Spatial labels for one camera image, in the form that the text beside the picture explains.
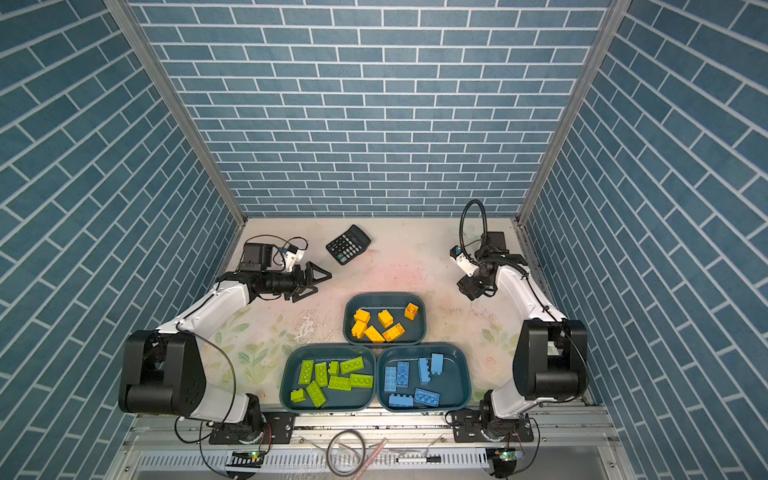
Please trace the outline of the yellow square lego brick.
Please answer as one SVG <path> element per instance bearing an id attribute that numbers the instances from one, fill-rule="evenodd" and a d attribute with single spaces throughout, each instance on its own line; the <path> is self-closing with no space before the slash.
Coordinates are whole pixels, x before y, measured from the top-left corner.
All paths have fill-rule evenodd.
<path id="1" fill-rule="evenodd" d="M 356 339 L 361 339 L 364 336 L 364 332 L 367 330 L 368 324 L 362 321 L 356 321 L 351 329 L 351 334 Z"/>

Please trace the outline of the green lego plate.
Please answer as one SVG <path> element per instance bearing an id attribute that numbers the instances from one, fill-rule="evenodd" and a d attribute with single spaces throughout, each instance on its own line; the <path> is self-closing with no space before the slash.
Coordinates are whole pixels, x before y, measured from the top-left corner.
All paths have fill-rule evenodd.
<path id="1" fill-rule="evenodd" d="M 349 376 L 349 381 L 352 388 L 372 389 L 374 386 L 374 377 L 372 375 L 353 373 Z"/>
<path id="2" fill-rule="evenodd" d="M 299 379 L 298 379 L 299 385 L 301 386 L 309 385 L 313 381 L 313 375 L 315 371 L 314 365 L 315 365 L 315 362 L 313 360 L 303 360 L 301 362 Z"/>

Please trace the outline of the blue sloped lego brick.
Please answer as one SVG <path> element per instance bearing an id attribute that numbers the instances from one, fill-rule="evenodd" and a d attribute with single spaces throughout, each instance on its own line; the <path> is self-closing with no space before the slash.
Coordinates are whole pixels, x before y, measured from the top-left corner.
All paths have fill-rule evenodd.
<path id="1" fill-rule="evenodd" d="M 443 373 L 444 355 L 432 353 L 430 358 L 430 374 L 441 375 Z"/>

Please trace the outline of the small yellow lego brick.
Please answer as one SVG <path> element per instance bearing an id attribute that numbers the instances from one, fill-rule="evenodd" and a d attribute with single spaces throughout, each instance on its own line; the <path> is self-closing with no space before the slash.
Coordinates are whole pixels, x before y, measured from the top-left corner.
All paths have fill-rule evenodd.
<path id="1" fill-rule="evenodd" d="M 394 318 L 388 310 L 381 310 L 378 313 L 378 320 L 385 329 L 390 328 L 394 324 Z"/>

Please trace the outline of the yellow lego plate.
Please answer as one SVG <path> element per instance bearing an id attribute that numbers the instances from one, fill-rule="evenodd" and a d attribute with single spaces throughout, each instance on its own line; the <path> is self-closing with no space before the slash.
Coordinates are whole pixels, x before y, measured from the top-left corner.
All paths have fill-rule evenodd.
<path id="1" fill-rule="evenodd" d="M 405 333 L 405 328 L 400 324 L 394 324 L 389 329 L 385 330 L 382 333 L 383 338 L 386 342 L 395 342 L 399 338 L 401 338 Z"/>

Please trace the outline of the blue lego brick top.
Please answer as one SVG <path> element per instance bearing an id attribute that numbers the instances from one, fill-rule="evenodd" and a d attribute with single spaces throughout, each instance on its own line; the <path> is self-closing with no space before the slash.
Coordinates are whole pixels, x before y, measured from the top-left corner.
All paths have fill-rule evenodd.
<path id="1" fill-rule="evenodd" d="M 411 395 L 390 394 L 388 405 L 395 409 L 409 409 L 414 407 L 414 398 Z"/>

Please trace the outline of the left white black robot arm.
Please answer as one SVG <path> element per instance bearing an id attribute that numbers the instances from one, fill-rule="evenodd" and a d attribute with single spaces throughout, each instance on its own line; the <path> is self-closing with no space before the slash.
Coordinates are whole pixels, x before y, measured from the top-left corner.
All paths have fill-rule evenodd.
<path id="1" fill-rule="evenodd" d="M 202 298 L 159 327 L 132 333 L 123 349 L 119 408 L 209 422 L 213 436 L 233 428 L 238 443 L 262 440 L 267 424 L 258 398 L 209 383 L 201 350 L 218 350 L 213 335 L 257 299 L 296 303 L 317 293 L 332 275 L 304 262 L 304 253 L 288 241 L 247 243 L 237 269 L 220 275 Z"/>

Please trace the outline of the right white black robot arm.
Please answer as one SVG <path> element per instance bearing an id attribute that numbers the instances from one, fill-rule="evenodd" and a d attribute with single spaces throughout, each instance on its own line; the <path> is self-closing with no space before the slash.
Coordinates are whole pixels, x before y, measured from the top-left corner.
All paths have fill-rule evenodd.
<path id="1" fill-rule="evenodd" d="M 483 433 L 490 439 L 517 433 L 533 408 L 583 396 L 589 382 L 586 327 L 549 301 L 525 259 L 506 249 L 504 234 L 483 234 L 473 254 L 459 243 L 450 257 L 464 272 L 457 282 L 463 295 L 476 300 L 499 294 L 522 319 L 511 379 L 480 402 Z"/>

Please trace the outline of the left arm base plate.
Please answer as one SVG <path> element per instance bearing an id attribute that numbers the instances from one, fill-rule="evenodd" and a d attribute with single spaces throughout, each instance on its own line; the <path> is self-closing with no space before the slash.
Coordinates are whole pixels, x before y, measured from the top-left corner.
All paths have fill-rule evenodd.
<path id="1" fill-rule="evenodd" d="M 246 418 L 239 423 L 217 423 L 208 442 L 211 445 L 288 444 L 295 419 L 293 413 L 276 411 L 262 412 L 255 421 Z"/>

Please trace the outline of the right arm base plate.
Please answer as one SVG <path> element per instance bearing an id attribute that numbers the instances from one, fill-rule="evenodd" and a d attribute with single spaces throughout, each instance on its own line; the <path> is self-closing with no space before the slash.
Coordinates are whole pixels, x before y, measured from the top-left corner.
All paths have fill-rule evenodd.
<path id="1" fill-rule="evenodd" d="M 457 443 L 532 442 L 534 429 L 525 419 L 497 419 L 480 410 L 461 409 L 447 412 L 444 419 Z"/>

